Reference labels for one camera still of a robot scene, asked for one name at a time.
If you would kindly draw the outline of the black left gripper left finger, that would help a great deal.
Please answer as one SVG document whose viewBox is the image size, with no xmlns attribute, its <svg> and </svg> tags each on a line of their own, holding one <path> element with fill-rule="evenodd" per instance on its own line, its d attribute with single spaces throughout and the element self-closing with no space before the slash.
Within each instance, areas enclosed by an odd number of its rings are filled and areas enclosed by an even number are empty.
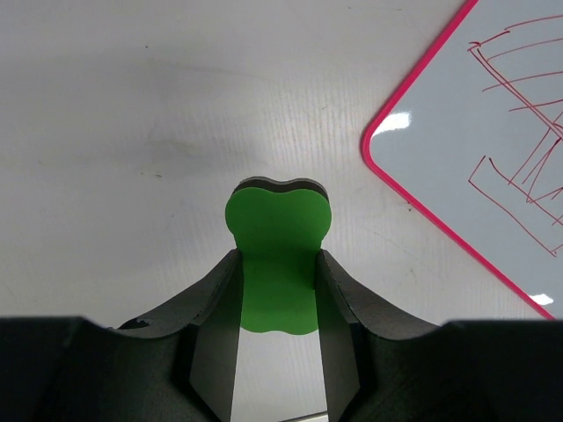
<svg viewBox="0 0 563 422">
<path fill-rule="evenodd" d="M 242 295 L 230 251 L 116 329 L 80 316 L 3 317 L 2 420 L 230 420 Z"/>
</svg>

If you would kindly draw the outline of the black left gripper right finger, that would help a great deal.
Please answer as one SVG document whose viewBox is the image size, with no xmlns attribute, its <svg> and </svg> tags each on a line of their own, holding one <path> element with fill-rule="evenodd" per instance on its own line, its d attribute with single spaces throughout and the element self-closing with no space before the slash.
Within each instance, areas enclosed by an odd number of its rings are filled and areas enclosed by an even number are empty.
<svg viewBox="0 0 563 422">
<path fill-rule="evenodd" d="M 559 421 L 562 323 L 428 323 L 316 258 L 331 421 Z"/>
</svg>

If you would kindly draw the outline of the green foam eraser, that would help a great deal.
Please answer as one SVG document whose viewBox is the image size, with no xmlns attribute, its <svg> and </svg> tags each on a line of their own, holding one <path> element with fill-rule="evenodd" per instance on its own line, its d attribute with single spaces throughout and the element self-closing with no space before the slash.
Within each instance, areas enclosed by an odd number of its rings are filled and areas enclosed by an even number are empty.
<svg viewBox="0 0 563 422">
<path fill-rule="evenodd" d="M 242 328 L 316 331 L 316 256 L 332 222 L 326 189 L 308 178 L 247 178 L 228 199 L 225 222 L 242 259 Z"/>
</svg>

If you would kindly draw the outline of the pink framed whiteboard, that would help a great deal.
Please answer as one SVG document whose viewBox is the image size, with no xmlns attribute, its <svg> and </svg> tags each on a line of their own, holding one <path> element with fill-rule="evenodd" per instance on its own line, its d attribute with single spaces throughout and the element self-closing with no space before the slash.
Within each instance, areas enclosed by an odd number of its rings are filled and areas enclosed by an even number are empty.
<svg viewBox="0 0 563 422">
<path fill-rule="evenodd" d="M 561 318 L 561 2 L 462 3 L 361 153 L 539 315 Z"/>
</svg>

